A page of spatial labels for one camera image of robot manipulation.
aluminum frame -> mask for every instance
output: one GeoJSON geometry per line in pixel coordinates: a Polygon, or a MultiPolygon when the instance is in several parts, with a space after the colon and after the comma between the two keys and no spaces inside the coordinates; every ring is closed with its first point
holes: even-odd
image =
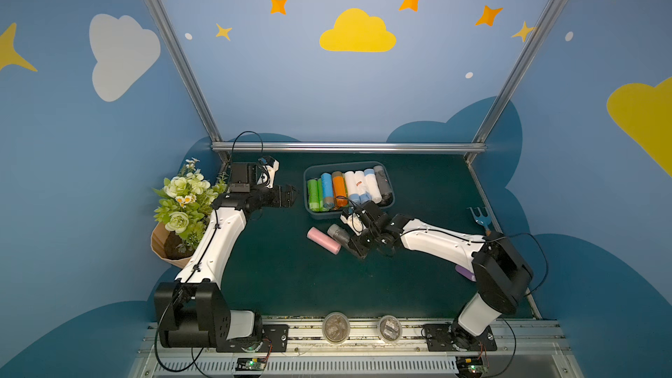
{"type": "MultiPolygon", "coordinates": [[[[553,28],[555,21],[558,19],[558,16],[565,7],[565,4],[567,4],[567,1],[568,0],[548,0],[546,7],[537,20],[535,25],[536,28],[532,31],[532,37],[525,42],[525,46],[523,46],[523,50],[520,52],[516,63],[513,64],[513,68],[511,69],[507,80],[504,82],[504,85],[495,98],[495,101],[492,103],[490,110],[488,110],[485,119],[478,128],[473,139],[474,143],[485,143],[485,140],[490,135],[497,120],[499,120],[502,112],[504,112],[504,108],[511,100],[520,81],[523,79],[525,72],[530,67],[530,64],[532,64],[532,60],[534,60],[534,57],[539,52],[544,40],[548,37],[548,33],[551,28],[553,28]]],[[[475,157],[476,155],[474,153],[470,153],[466,156],[466,160],[468,163],[471,163],[475,157]]]]}
{"type": "MultiPolygon", "coordinates": [[[[542,12],[539,20],[536,24],[536,29],[532,33],[532,37],[529,41],[526,42],[523,47],[522,52],[518,56],[516,63],[513,66],[513,70],[509,74],[509,77],[505,81],[504,86],[502,87],[500,93],[495,98],[492,107],[485,116],[484,121],[481,123],[481,126],[476,133],[473,143],[476,145],[484,144],[485,139],[488,134],[494,127],[495,123],[499,119],[504,107],[506,107],[508,101],[511,99],[511,95],[516,90],[518,83],[522,79],[525,71],[532,63],[534,55],[539,50],[539,47],[544,42],[544,39],[548,35],[551,27],[553,26],[555,20],[557,19],[559,13],[564,8],[567,0],[549,0],[546,4],[545,9],[542,12]]],[[[210,111],[210,107],[206,101],[203,92],[198,86],[194,72],[189,65],[184,51],[180,46],[180,42],[177,39],[177,34],[173,29],[168,13],[166,12],[161,0],[145,0],[147,8],[151,13],[156,26],[159,29],[159,33],[163,38],[163,41],[168,48],[168,51],[173,58],[175,67],[180,73],[180,77],[189,92],[191,100],[194,102],[194,106],[198,112],[198,115],[201,117],[204,126],[208,135],[212,139],[212,146],[216,152],[221,152],[226,150],[226,145],[223,145],[222,136],[219,129],[217,128],[217,123],[210,111]]],[[[308,142],[304,143],[303,147],[296,146],[295,143],[281,143],[276,142],[276,145],[269,143],[268,148],[273,149],[277,152],[394,152],[394,153],[430,153],[430,154],[455,154],[462,153],[462,148],[464,152],[467,153],[466,159],[468,162],[471,162],[475,155],[483,152],[485,147],[483,146],[474,146],[469,148],[464,143],[357,143],[357,147],[354,146],[354,143],[347,142],[333,142],[333,143],[321,143],[321,142],[308,142]]]]}
{"type": "Polygon", "coordinates": [[[145,4],[147,4],[149,13],[152,15],[152,18],[154,18],[156,28],[159,29],[161,38],[163,38],[163,42],[173,58],[175,67],[180,73],[182,82],[184,82],[184,86],[187,88],[187,92],[189,92],[189,96],[194,102],[196,111],[201,117],[208,135],[212,141],[222,141],[219,129],[217,128],[217,122],[215,122],[210,107],[208,106],[208,102],[203,96],[201,88],[198,86],[194,72],[191,70],[187,56],[180,46],[180,42],[177,39],[168,13],[166,13],[165,8],[163,7],[163,3],[161,3],[161,0],[145,0],[145,4]]]}
{"type": "MultiPolygon", "coordinates": [[[[231,151],[233,142],[212,143],[215,152],[231,151]]],[[[368,143],[368,142],[264,142],[264,150],[275,152],[355,152],[386,154],[466,154],[485,152],[484,143],[368,143]]],[[[259,152],[261,144],[256,141],[239,141],[236,151],[259,152]]]]}
{"type": "MultiPolygon", "coordinates": [[[[490,201],[488,201],[488,197],[485,195],[485,190],[483,190],[483,186],[481,186],[481,181],[479,181],[478,176],[476,175],[476,171],[474,171],[474,167],[472,167],[471,164],[466,164],[466,166],[471,174],[471,178],[474,180],[479,195],[481,195],[483,204],[485,204],[485,209],[488,211],[488,214],[490,214],[490,218],[492,220],[492,226],[495,227],[495,231],[504,233],[501,229],[501,226],[499,226],[497,217],[495,216],[495,213],[492,210],[492,206],[490,206],[490,201]]],[[[526,298],[527,302],[530,304],[530,309],[532,310],[532,315],[534,315],[534,318],[536,318],[537,320],[543,319],[542,313],[539,312],[539,307],[537,307],[537,303],[534,301],[532,294],[529,294],[526,298]]]]}

orange star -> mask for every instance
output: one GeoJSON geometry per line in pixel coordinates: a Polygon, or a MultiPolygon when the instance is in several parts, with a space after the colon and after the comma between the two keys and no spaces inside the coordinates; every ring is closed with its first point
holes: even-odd
{"type": "Polygon", "coordinates": [[[404,0],[404,3],[401,4],[399,11],[404,9],[413,9],[415,12],[418,11],[418,0],[404,0]]]}
{"type": "Polygon", "coordinates": [[[488,6],[485,6],[485,9],[483,9],[483,16],[476,22],[476,25],[488,24],[492,26],[492,23],[495,21],[495,16],[497,16],[502,9],[504,8],[490,9],[488,6]]]}
{"type": "Polygon", "coordinates": [[[287,13],[285,13],[285,2],[287,2],[287,0],[271,0],[271,3],[273,4],[271,13],[279,12],[283,15],[287,15],[287,13]]]}

artificial flower bouquet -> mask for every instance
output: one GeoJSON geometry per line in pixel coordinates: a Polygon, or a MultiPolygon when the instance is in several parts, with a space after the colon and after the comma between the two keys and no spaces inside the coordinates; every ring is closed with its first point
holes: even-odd
{"type": "Polygon", "coordinates": [[[154,218],[164,224],[167,231],[174,231],[180,237],[182,242],[177,249],[186,256],[203,239],[208,217],[212,213],[212,202],[226,190],[226,182],[224,175],[220,174],[216,183],[211,185],[196,168],[199,160],[192,158],[185,162],[177,176],[171,180],[164,178],[163,188],[154,189],[161,197],[154,218]]]}

purple object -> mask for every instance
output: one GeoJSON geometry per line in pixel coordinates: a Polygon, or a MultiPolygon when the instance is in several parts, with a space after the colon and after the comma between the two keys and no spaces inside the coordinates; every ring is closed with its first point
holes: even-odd
{"type": "Polygon", "coordinates": [[[462,276],[466,277],[470,281],[472,281],[472,282],[476,281],[476,276],[474,275],[474,273],[471,273],[469,270],[465,269],[464,267],[459,266],[459,265],[455,265],[455,270],[457,270],[458,273],[460,273],[462,276]]]}

metal rail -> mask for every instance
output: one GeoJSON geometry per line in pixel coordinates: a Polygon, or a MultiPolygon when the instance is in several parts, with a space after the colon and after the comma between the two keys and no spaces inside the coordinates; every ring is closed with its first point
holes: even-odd
{"type": "MultiPolygon", "coordinates": [[[[473,140],[474,143],[485,143],[485,139],[488,138],[492,128],[495,126],[495,123],[497,123],[504,108],[509,103],[518,84],[520,84],[525,72],[532,63],[532,60],[534,60],[534,57],[539,52],[544,40],[548,37],[548,33],[551,28],[553,28],[553,24],[558,19],[558,16],[565,7],[565,4],[567,4],[567,1],[568,0],[549,0],[546,4],[541,16],[537,20],[534,31],[532,31],[532,37],[525,42],[523,50],[518,56],[516,63],[513,64],[513,69],[511,69],[507,80],[504,82],[504,86],[502,86],[495,101],[492,103],[490,110],[486,114],[483,123],[481,123],[481,126],[476,132],[473,140]]],[[[470,153],[467,155],[466,160],[471,163],[475,157],[476,155],[474,153],[470,153]]]]}
{"type": "MultiPolygon", "coordinates": [[[[322,318],[311,317],[265,317],[264,324],[284,323],[290,326],[287,335],[287,351],[272,356],[272,359],[279,364],[289,363],[286,368],[274,368],[273,371],[266,371],[268,375],[285,375],[284,371],[291,374],[322,375],[334,374],[329,367],[322,367],[320,371],[315,370],[315,362],[321,362],[325,359],[335,363],[349,362],[358,364],[368,362],[372,359],[380,361],[376,367],[368,369],[367,373],[382,373],[388,375],[401,374],[411,376],[421,373],[442,373],[445,376],[450,367],[436,366],[442,371],[433,368],[425,369],[424,366],[413,370],[400,368],[395,370],[390,368],[390,362],[416,362],[416,365],[424,365],[424,362],[436,361],[436,357],[451,362],[455,356],[478,356],[478,352],[429,352],[427,343],[422,336],[422,326],[426,323],[451,322],[447,318],[400,318],[402,325],[402,340],[395,344],[385,344],[378,337],[376,326],[379,319],[374,318],[354,318],[350,319],[350,336],[342,344],[334,345],[323,338],[322,318]]],[[[565,358],[571,357],[571,348],[565,339],[562,329],[557,321],[550,320],[508,320],[509,324],[516,333],[516,356],[525,355],[558,358],[559,361],[567,364],[565,358]]],[[[498,349],[494,352],[488,352],[491,359],[508,359],[513,352],[513,335],[509,327],[502,320],[497,320],[491,324],[492,334],[495,337],[498,349]]],[[[154,357],[153,345],[154,334],[156,332],[156,323],[150,323],[145,333],[145,337],[139,342],[139,350],[136,354],[134,366],[129,374],[130,378],[160,377],[165,376],[166,372],[157,365],[154,357]]],[[[159,356],[164,364],[177,366],[178,364],[188,365],[190,361],[190,349],[164,349],[159,346],[159,356]]],[[[209,375],[231,376],[232,362],[238,357],[251,357],[245,353],[217,353],[214,349],[203,352],[199,361],[201,366],[209,368],[206,371],[209,375]]],[[[186,371],[184,376],[197,377],[197,371],[186,371]]],[[[567,378],[574,378],[575,374],[563,375],[567,378]]]]}
{"type": "Polygon", "coordinates": [[[206,127],[208,135],[210,135],[212,141],[221,141],[222,137],[217,129],[217,123],[214,120],[212,112],[210,112],[210,107],[203,96],[201,88],[198,87],[194,72],[191,70],[189,61],[180,46],[180,42],[177,39],[175,30],[161,0],[145,0],[145,4],[147,4],[149,13],[156,22],[156,27],[159,29],[163,42],[173,58],[175,67],[180,73],[182,82],[184,82],[184,86],[187,88],[187,92],[189,92],[189,96],[194,102],[194,106],[203,121],[203,125],[206,127]]]}
{"type": "MultiPolygon", "coordinates": [[[[216,141],[212,143],[215,152],[231,151],[230,141],[216,141]]],[[[341,142],[264,142],[264,149],[274,152],[354,152],[369,154],[384,152],[386,154],[475,154],[485,152],[483,143],[341,143],[341,142]]],[[[236,151],[259,152],[259,142],[244,141],[236,143],[236,151]]]]}

